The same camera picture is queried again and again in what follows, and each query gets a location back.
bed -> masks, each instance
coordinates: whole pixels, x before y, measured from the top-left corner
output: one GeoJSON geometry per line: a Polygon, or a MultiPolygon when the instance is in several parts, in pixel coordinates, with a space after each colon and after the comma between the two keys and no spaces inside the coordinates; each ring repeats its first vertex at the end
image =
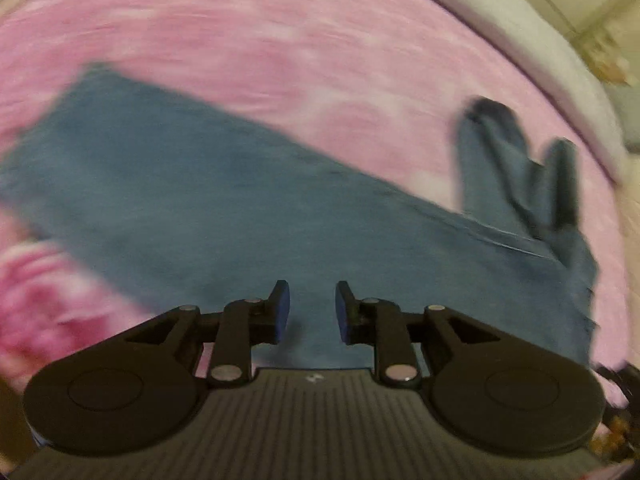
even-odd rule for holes
{"type": "MultiPolygon", "coordinates": [[[[581,229],[600,266],[592,361],[628,357],[622,136],[598,83],[523,0],[25,0],[0,21],[0,52],[1,153],[103,59],[452,210],[456,119],[474,96],[503,102],[534,153],[555,137],[578,147],[581,229]]],[[[9,211],[0,226],[0,374],[15,389],[149,317],[9,211]]]]}

pink blanket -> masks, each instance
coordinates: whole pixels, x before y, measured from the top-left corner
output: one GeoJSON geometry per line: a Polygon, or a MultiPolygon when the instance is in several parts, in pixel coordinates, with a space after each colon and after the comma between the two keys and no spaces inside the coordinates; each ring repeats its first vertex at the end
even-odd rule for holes
{"type": "MultiPolygon", "coordinates": [[[[610,181],[538,88],[431,0],[30,0],[0,23],[0,52],[3,152],[82,63],[107,59],[453,209],[457,114],[478,94],[501,101],[519,115],[535,153],[554,137],[578,146],[582,230],[600,265],[593,360],[626,358],[610,181]]],[[[20,238],[7,217],[0,373],[17,388],[52,359],[148,316],[53,246],[12,247],[20,238]]]]}

light blue object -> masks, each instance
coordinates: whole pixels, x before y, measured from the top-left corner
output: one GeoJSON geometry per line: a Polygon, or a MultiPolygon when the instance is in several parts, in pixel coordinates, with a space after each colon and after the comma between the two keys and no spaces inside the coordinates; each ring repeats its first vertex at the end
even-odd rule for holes
{"type": "Polygon", "coordinates": [[[261,365],[364,367],[334,290],[442,304],[587,365],[596,265],[576,229],[573,147],[528,159],[505,106],[462,117],[465,215],[407,195],[260,124],[94,66],[0,169],[38,231],[155,312],[221,310],[290,285],[261,365]]]}

pink floral bed sheet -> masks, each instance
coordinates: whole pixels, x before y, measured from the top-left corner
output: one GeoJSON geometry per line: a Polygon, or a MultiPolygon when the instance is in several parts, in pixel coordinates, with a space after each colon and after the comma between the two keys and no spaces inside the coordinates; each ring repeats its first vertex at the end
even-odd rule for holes
{"type": "MultiPolygon", "coordinates": [[[[474,96],[501,101],[534,154],[555,137],[578,146],[582,230],[600,266],[593,361],[626,358],[612,183],[543,93],[432,0],[30,0],[0,22],[0,52],[2,153],[101,59],[453,210],[456,118],[474,96]]],[[[54,244],[27,241],[7,211],[0,250],[0,374],[17,390],[47,362],[150,315],[54,244]]]]}

ribbed gray surface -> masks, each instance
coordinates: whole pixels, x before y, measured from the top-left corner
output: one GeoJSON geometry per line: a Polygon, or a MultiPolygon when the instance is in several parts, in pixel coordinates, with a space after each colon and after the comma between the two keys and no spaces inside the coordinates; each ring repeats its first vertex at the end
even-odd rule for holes
{"type": "Polygon", "coordinates": [[[43,448],[11,480],[577,480],[597,466],[586,450],[541,460],[477,450],[415,392],[379,386],[367,370],[262,370],[247,387],[210,394],[191,424],[147,450],[84,458],[43,448]]]}

